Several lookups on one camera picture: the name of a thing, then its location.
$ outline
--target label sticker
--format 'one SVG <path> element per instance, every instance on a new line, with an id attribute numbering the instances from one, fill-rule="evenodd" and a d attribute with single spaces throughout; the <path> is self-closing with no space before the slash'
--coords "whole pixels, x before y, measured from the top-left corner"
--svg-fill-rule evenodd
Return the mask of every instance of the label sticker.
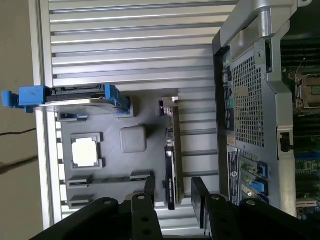
<path id="1" fill-rule="evenodd" d="M 236 136 L 227 134 L 226 135 L 226 143 L 232 147 L 236 147 Z"/>
<path id="2" fill-rule="evenodd" d="M 228 152 L 228 175 L 229 175 L 229 199 L 231 203 L 239 205 L 239 166 L 238 152 Z"/>

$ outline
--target aluminum louvered panel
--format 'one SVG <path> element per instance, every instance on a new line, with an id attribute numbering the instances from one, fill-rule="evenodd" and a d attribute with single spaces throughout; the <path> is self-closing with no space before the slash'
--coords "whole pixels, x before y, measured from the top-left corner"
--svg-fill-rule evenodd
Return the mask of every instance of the aluminum louvered panel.
<path id="1" fill-rule="evenodd" d="M 32 38 L 37 65 L 47 86 L 115 84 L 120 91 L 178 89 L 183 172 L 186 195 L 191 177 L 202 176 L 211 192 L 219 191 L 219 169 L 213 80 L 212 40 L 237 1 L 230 0 L 29 0 L 31 24 L 38 21 L 42 43 Z M 44 136 L 50 146 L 43 176 L 44 227 L 70 215 L 65 196 L 61 130 L 53 114 L 46 114 Z M 50 184 L 45 186 L 44 179 Z M 201 235 L 190 198 L 175 211 L 157 203 L 166 235 Z"/>

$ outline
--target beige wall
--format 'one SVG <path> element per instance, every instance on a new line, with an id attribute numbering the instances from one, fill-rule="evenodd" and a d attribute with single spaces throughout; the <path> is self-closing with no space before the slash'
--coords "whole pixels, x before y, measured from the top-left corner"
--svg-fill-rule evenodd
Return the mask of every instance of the beige wall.
<path id="1" fill-rule="evenodd" d="M 33 83 L 28 0 L 0 0 L 0 91 Z M 0 133 L 35 127 L 35 116 L 0 106 Z M 36 132 L 0 136 L 0 162 L 37 154 Z M 0 239 L 29 239 L 42 230 L 38 163 L 0 175 Z"/>

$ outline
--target screw hole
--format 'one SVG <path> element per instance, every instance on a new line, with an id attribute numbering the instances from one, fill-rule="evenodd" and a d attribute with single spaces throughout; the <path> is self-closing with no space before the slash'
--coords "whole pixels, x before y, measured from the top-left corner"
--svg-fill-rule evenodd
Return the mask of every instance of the screw hole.
<path id="1" fill-rule="evenodd" d="M 256 203 L 254 201 L 252 201 L 252 200 L 246 201 L 246 204 L 248 204 L 250 206 L 255 206 L 256 205 Z"/>
<path id="2" fill-rule="evenodd" d="M 145 230 L 143 230 L 143 234 L 144 235 L 150 235 L 151 234 L 151 230 L 150 229 L 145 229 Z"/>
<path id="3" fill-rule="evenodd" d="M 213 195 L 213 196 L 211 196 L 211 198 L 212 198 L 213 200 L 219 200 L 219 199 L 220 199 L 220 197 L 217 196 L 217 195 Z"/>
<path id="4" fill-rule="evenodd" d="M 231 236 L 231 232 L 230 231 L 223 231 L 223 234 L 230 237 Z"/>
<path id="5" fill-rule="evenodd" d="M 109 205 L 109 204 L 112 204 L 112 201 L 111 201 L 111 200 L 104 201 L 103 204 L 104 204 L 104 205 Z"/>

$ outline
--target metal frame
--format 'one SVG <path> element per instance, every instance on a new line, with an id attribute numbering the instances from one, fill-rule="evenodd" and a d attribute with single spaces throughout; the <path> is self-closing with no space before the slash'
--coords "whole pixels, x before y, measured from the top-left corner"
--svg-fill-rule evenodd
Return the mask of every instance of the metal frame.
<path id="1" fill-rule="evenodd" d="M 239 59 L 245 55 L 254 45 L 254 55 L 256 64 L 266 65 L 266 62 L 260 61 L 258 53 L 263 53 L 265 58 L 267 51 L 263 39 L 270 39 L 270 60 L 272 71 L 266 69 L 264 75 L 270 95 L 273 99 L 264 103 L 263 111 L 268 115 L 269 120 L 265 121 L 268 127 L 277 128 L 274 134 L 267 132 L 265 138 L 272 142 L 272 148 L 277 149 L 277 154 L 273 155 L 273 165 L 276 166 L 276 176 L 273 184 L 278 185 L 279 203 L 274 202 L 274 206 L 280 208 L 286 213 L 295 216 L 296 213 L 296 188 L 295 188 L 295 159 L 293 150 L 288 152 L 281 151 L 281 133 L 289 133 L 290 144 L 293 145 L 293 116 L 291 104 L 291 92 L 282 83 L 281 77 L 281 55 L 280 41 L 290 28 L 289 19 L 301 5 L 298 0 L 243 0 L 236 6 L 230 17 L 224 23 L 218 34 L 213 40 L 215 87 L 217 104 L 217 123 L 218 123 L 218 152 L 220 171 L 220 190 L 223 194 L 228 194 L 227 169 L 227 137 L 225 126 L 225 106 L 224 87 L 222 74 L 223 55 L 230 49 L 232 59 Z M 257 152 L 256 147 L 248 146 L 242 142 L 236 143 L 238 149 L 250 149 Z"/>
<path id="2" fill-rule="evenodd" d="M 315 220 L 303 222 L 254 198 L 235 206 L 223 195 L 210 194 L 200 177 L 192 178 L 191 198 L 204 236 L 189 237 L 187 231 L 184 236 L 165 235 L 154 210 L 155 180 L 148 177 L 144 192 L 128 195 L 121 204 L 110 197 L 100 198 L 32 239 L 245 240 L 261 235 L 271 239 L 279 234 L 290 239 L 319 237 Z"/>
<path id="3" fill-rule="evenodd" d="M 74 7 L 81 9 L 81 12 L 85 14 L 87 14 L 85 9 L 90 8 L 104 6 L 114 8 L 115 5 L 125 8 L 126 10 L 121 12 L 129 13 L 129 20 L 118 21 L 117 18 L 119 19 L 119 17 L 115 14 L 114 17 L 117 21 L 110 21 L 111 24 L 92 20 L 80 24 L 81 28 L 84 27 L 89 31 L 89 34 L 91 31 L 101 29 L 121 28 L 123 26 L 127 28 L 140 27 L 138 35 L 130 35 L 130 49 L 120 57 L 122 60 L 131 62 L 120 64 L 116 61 L 120 58 L 109 59 L 108 61 L 112 66 L 109 65 L 107 71 L 111 72 L 112 68 L 115 68 L 118 72 L 123 71 L 124 73 L 121 76 L 110 75 L 107 81 L 116 84 L 122 92 L 178 89 L 179 100 L 181 100 L 180 127 L 183 131 L 181 136 L 182 161 L 187 163 L 184 167 L 183 176 L 187 179 L 186 185 L 188 191 L 190 191 L 188 194 L 191 194 L 191 177 L 202 176 L 202 173 L 208 189 L 211 192 L 218 192 L 215 86 L 212 81 L 213 61 L 210 43 L 215 33 L 228 18 L 229 13 L 234 9 L 237 1 L 163 0 L 155 3 L 152 0 L 136 0 L 133 6 L 132 3 L 128 5 L 125 0 L 112 2 L 115 5 L 105 5 L 106 2 L 109 3 L 109 1 L 52 2 L 49 0 L 29 0 L 34 85 L 45 85 L 51 88 L 73 84 L 105 83 L 106 77 L 99 75 L 101 68 L 99 68 L 100 70 L 96 68 L 101 64 L 100 60 L 97 60 L 97 64 L 93 68 L 86 68 L 92 75 L 79 77 L 76 73 L 79 68 L 76 68 L 70 62 L 59 62 L 63 60 L 60 57 L 65 56 L 66 51 L 70 51 L 72 54 L 82 50 L 84 52 L 105 51 L 107 49 L 122 51 L 128 48 L 126 42 L 128 37 L 122 32 L 121 40 L 118 38 L 115 42 L 110 42 L 109 39 L 106 39 L 107 42 L 92 41 L 86 45 L 88 47 L 86 49 L 83 48 L 83 44 L 77 43 L 77 41 L 67 45 L 63 42 L 57 44 L 55 41 L 62 35 L 52 37 L 52 32 L 68 31 L 65 27 L 78 28 L 79 22 L 71 21 L 68 24 L 59 24 L 54 18 L 61 19 L 73 14 L 71 12 Z M 145 4 L 150 5 L 148 8 L 138 9 Z M 172 18 L 172 15 L 168 15 L 164 12 L 165 10 L 161 10 L 156 5 L 168 7 L 174 17 Z M 181 6 L 181 11 L 177 12 L 177 9 L 171 9 L 177 8 L 177 5 Z M 153 16 L 150 17 L 150 13 L 154 13 L 151 11 L 153 6 L 155 6 L 155 12 L 161 14 L 161 18 L 158 18 L 159 16 L 156 14 L 154 18 Z M 89 16 L 94 19 L 95 14 L 99 11 L 90 10 L 89 12 Z M 141 12 L 145 15 L 144 18 L 139 18 Z M 164 27 L 157 31 L 149 30 L 149 28 L 157 28 L 159 23 Z M 153 48 L 155 51 L 154 53 L 147 51 L 136 54 L 141 48 Z M 145 70 L 145 63 L 149 64 L 147 71 Z M 62 143 L 57 141 L 62 137 L 61 124 L 56 122 L 54 113 L 36 111 L 35 115 L 42 217 L 43 227 L 46 229 L 76 210 L 62 205 L 62 201 L 66 199 L 66 185 L 61 184 L 65 179 L 64 167 L 61 164 L 63 153 L 61 151 Z M 196 164 L 195 161 L 202 161 L 203 165 Z M 183 199 L 182 204 L 177 206 L 175 211 L 168 211 L 163 202 L 156 203 L 156 210 L 160 216 L 162 231 L 167 234 L 194 235 L 202 232 L 196 224 L 195 216 L 192 216 L 193 208 L 190 198 Z"/>

